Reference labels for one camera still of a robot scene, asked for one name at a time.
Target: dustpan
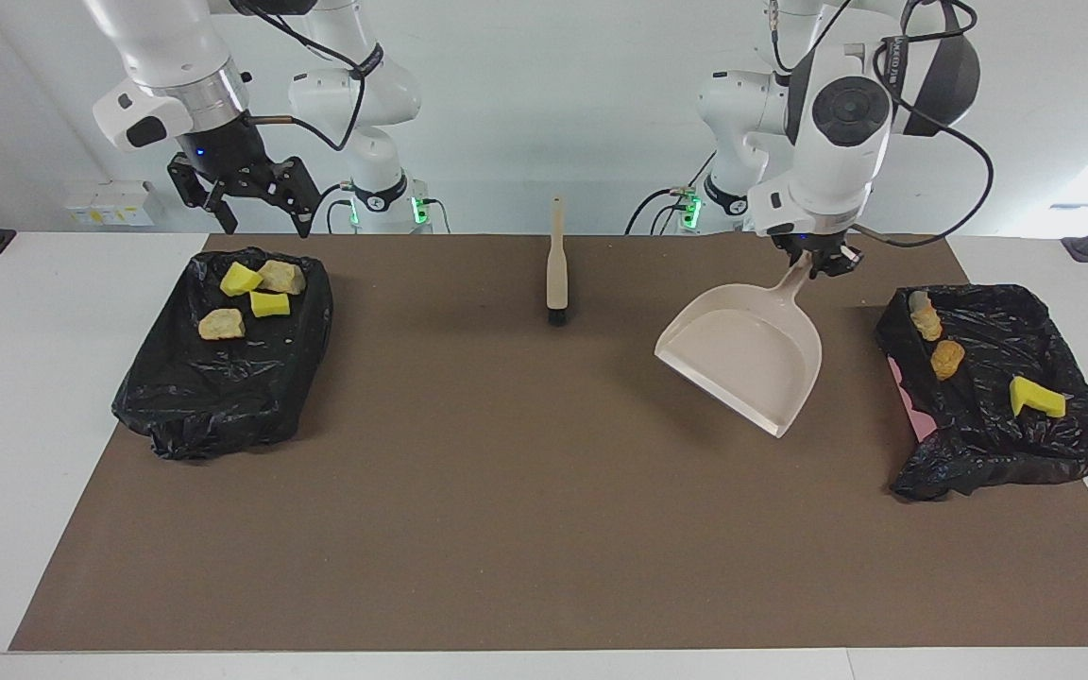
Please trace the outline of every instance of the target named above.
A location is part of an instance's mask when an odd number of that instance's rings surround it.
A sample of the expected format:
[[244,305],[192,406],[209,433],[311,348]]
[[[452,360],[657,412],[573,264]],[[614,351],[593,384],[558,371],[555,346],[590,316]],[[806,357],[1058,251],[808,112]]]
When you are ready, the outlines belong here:
[[731,283],[695,297],[657,339],[657,358],[763,430],[782,436],[820,371],[820,335],[795,305],[813,259],[774,288]]

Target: brown paper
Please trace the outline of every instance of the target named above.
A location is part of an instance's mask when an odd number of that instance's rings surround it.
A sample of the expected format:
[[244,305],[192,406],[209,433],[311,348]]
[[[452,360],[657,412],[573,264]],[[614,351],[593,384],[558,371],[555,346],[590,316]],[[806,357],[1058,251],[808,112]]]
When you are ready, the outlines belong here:
[[207,465],[112,436],[13,650],[1088,646],[1088,490],[907,505],[871,337],[945,246],[800,305],[819,382],[771,438],[656,360],[698,293],[772,284],[752,235],[224,237],[311,255],[336,324],[290,442]]

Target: black trash bag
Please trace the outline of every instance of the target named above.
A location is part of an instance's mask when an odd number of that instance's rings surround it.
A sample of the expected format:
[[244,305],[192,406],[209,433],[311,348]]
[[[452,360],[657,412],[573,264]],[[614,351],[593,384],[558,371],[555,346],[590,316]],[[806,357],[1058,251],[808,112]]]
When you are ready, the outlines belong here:
[[[907,297],[925,289],[942,322],[942,338],[963,345],[963,364],[941,382],[910,319]],[[902,288],[877,326],[880,347],[901,369],[915,410],[938,430],[914,449],[892,483],[912,500],[950,491],[970,495],[998,483],[1063,483],[1088,475],[1088,386],[1049,309],[1019,285],[931,285]],[[1031,409],[1014,417],[1010,382],[1023,375],[1067,400],[1065,417]]]
[[[231,263],[258,270],[268,260],[305,272],[305,292],[289,296],[286,318],[256,319],[249,296],[221,293]],[[199,319],[220,307],[242,310],[245,339],[200,339]],[[319,260],[258,248],[196,255],[141,344],[111,412],[170,460],[211,459],[288,440],[325,354],[332,316],[330,279]]]

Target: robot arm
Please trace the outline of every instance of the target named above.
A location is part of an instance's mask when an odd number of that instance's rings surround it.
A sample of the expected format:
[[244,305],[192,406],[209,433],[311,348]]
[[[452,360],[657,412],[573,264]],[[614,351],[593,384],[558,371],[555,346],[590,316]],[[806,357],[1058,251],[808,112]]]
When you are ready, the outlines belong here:
[[[784,46],[791,30],[791,42],[807,50],[824,4],[783,3],[778,27]],[[764,0],[763,5],[768,17],[777,15],[777,3]],[[846,247],[843,237],[867,203],[890,134],[941,129],[894,111],[892,95],[951,125],[970,108],[979,83],[979,60],[962,35],[910,40],[959,29],[949,0],[858,0],[851,5],[897,17],[902,35],[867,45],[819,45],[799,57],[786,76],[713,74],[700,95],[701,115],[717,139],[717,159],[704,187],[708,198],[739,220],[740,228],[771,236],[793,260],[812,250],[814,274],[845,274],[857,265],[861,254]],[[756,50],[774,63],[770,25],[764,23],[767,48]],[[871,67],[877,52],[883,57],[879,75]],[[767,154],[753,143],[753,133],[786,134],[795,147],[791,171],[762,183]]]
[[[319,0],[306,16],[310,38],[345,54],[367,55],[362,107],[350,143],[342,150],[355,191],[351,219],[366,233],[409,233],[426,223],[424,185],[401,168],[397,146],[378,125],[415,120],[422,108],[419,84],[384,54],[363,16],[360,0]],[[341,67],[317,69],[293,78],[293,111],[333,135],[344,135],[359,102],[360,84]]]
[[[362,97],[354,134],[344,149],[349,185],[359,198],[355,215],[371,225],[420,225],[425,210],[415,182],[401,170],[397,148],[375,125],[418,116],[418,83],[387,57],[363,21],[359,0],[83,0],[100,29],[116,45],[128,77],[96,103],[100,129],[116,147],[135,150],[176,138],[183,151],[169,164],[188,207],[212,212],[226,233],[237,220],[225,197],[254,197],[288,212],[307,236],[319,208],[319,189],[298,158],[268,158],[251,119],[247,74],[238,73],[228,48],[212,29],[218,11],[258,10],[307,14],[311,39],[362,60],[351,69],[329,67],[298,75],[289,86],[294,112],[335,135],[349,128]],[[208,189],[200,184],[205,181]]]
[[237,219],[225,197],[252,197],[288,212],[306,236],[320,202],[317,185],[295,156],[269,159],[247,115],[247,78],[212,29],[205,0],[83,2],[128,74],[95,104],[108,139],[135,150],[176,138],[183,150],[168,170],[178,195],[214,214],[226,233]]

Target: white table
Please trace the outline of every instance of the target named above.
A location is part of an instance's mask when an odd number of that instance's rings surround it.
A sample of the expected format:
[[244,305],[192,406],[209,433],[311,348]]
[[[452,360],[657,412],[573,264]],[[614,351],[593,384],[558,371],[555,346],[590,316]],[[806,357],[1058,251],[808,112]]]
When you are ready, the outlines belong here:
[[[22,233],[0,257],[0,412],[10,413],[0,418],[0,677],[1088,679],[1088,650],[1071,648],[4,654],[115,426],[108,404],[120,376],[205,238]],[[974,283],[1039,294],[1088,379],[1088,265],[1053,240],[951,245]]]

